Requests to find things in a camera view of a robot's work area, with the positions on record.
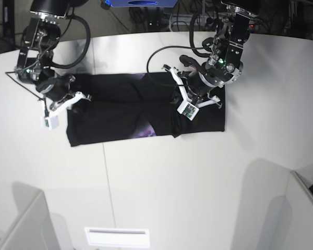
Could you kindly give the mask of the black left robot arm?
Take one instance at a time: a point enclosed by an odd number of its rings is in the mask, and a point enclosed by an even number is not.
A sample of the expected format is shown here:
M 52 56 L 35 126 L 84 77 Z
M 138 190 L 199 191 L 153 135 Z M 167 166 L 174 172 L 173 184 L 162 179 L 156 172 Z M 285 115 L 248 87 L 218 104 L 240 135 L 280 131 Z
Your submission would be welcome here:
M 174 80 L 170 86 L 178 89 L 183 104 L 194 108 L 210 105 L 222 107 L 220 97 L 213 90 L 234 83 L 242 74 L 241 61 L 244 44 L 250 36 L 250 22 L 259 14 L 260 1 L 212 1 L 192 15 L 189 24 L 188 49 L 206 59 L 204 63 L 194 58 L 181 55 L 179 60 L 184 67 L 192 67 L 193 71 L 179 72 L 175 67 L 164 65 Z M 194 26 L 197 18 L 205 12 L 214 12 L 212 22 L 216 34 L 202 42 L 201 47 L 194 45 Z

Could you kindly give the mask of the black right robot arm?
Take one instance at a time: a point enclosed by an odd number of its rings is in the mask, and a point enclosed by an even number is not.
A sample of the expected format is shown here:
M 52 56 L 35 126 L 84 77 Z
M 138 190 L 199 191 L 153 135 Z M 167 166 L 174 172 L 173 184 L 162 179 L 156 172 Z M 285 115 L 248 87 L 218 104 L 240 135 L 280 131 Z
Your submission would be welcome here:
M 34 85 L 34 96 L 45 102 L 52 101 L 45 108 L 45 115 L 58 111 L 60 108 L 74 113 L 82 112 L 81 101 L 90 101 L 90 95 L 85 95 L 71 87 L 76 78 L 72 74 L 59 75 L 56 69 L 70 69 L 78 65 L 86 56 L 90 42 L 91 31 L 88 23 L 77 16 L 75 8 L 81 7 L 86 1 L 33 1 L 30 11 L 35 16 L 30 19 L 25 37 L 19 51 L 17 64 L 12 72 L 6 72 L 8 77 L 16 75 L 14 82 L 22 88 L 27 84 Z M 77 59 L 67 65 L 53 62 L 53 50 L 59 44 L 65 31 L 61 31 L 58 20 L 76 20 L 86 31 L 86 42 Z

